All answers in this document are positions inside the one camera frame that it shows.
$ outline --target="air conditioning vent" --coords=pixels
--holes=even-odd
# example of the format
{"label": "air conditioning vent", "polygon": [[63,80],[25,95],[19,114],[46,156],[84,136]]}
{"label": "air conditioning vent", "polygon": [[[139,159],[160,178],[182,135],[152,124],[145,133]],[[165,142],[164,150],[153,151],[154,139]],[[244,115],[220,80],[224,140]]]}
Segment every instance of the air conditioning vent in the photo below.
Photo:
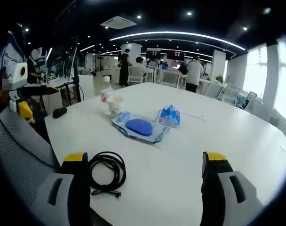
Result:
{"label": "air conditioning vent", "polygon": [[126,27],[135,26],[137,24],[130,21],[130,20],[122,18],[120,16],[115,16],[114,18],[109,19],[108,21],[106,21],[100,25],[104,26],[104,27],[114,28],[114,29],[123,29]]}

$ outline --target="paper cup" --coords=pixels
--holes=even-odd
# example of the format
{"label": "paper cup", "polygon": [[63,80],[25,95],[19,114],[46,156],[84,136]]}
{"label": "paper cup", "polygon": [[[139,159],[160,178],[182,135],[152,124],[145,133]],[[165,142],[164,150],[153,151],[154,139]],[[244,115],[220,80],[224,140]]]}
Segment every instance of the paper cup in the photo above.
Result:
{"label": "paper cup", "polygon": [[113,97],[111,96],[107,103],[109,105],[109,111],[111,115],[117,115],[122,111],[122,108],[124,106],[124,101],[122,97]]}

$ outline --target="plastic bottle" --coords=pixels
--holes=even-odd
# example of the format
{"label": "plastic bottle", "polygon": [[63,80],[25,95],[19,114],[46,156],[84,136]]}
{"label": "plastic bottle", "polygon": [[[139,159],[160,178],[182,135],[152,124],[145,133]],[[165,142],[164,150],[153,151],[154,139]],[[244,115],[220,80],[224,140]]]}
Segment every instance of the plastic bottle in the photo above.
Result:
{"label": "plastic bottle", "polygon": [[113,89],[110,84],[110,77],[104,76],[103,77],[103,89],[100,92],[100,98],[101,98],[101,107],[105,114],[110,114],[109,106],[107,104],[108,98],[112,95]]}

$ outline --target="person in white shirt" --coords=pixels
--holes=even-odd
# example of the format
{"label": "person in white shirt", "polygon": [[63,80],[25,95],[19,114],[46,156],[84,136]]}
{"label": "person in white shirt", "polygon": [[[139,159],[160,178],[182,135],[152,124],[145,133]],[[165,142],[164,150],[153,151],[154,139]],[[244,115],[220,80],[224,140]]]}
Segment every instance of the person in white shirt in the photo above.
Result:
{"label": "person in white shirt", "polygon": [[144,59],[142,57],[137,57],[136,58],[136,63],[133,65],[134,67],[140,68],[141,74],[144,75],[147,73],[146,67],[142,64]]}
{"label": "person in white shirt", "polygon": [[203,66],[199,59],[195,56],[192,61],[187,64],[188,76],[186,82],[186,90],[196,93],[196,88],[199,85],[199,78],[203,73]]}

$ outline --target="black computer mouse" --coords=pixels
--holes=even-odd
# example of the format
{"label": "black computer mouse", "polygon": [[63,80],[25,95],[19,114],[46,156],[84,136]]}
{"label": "black computer mouse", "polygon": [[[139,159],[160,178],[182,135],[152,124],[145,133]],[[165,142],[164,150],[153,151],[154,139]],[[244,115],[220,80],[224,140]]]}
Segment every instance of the black computer mouse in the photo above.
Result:
{"label": "black computer mouse", "polygon": [[62,107],[62,108],[55,109],[53,111],[52,116],[53,116],[53,118],[58,119],[59,117],[63,116],[66,113],[67,113],[67,108]]}

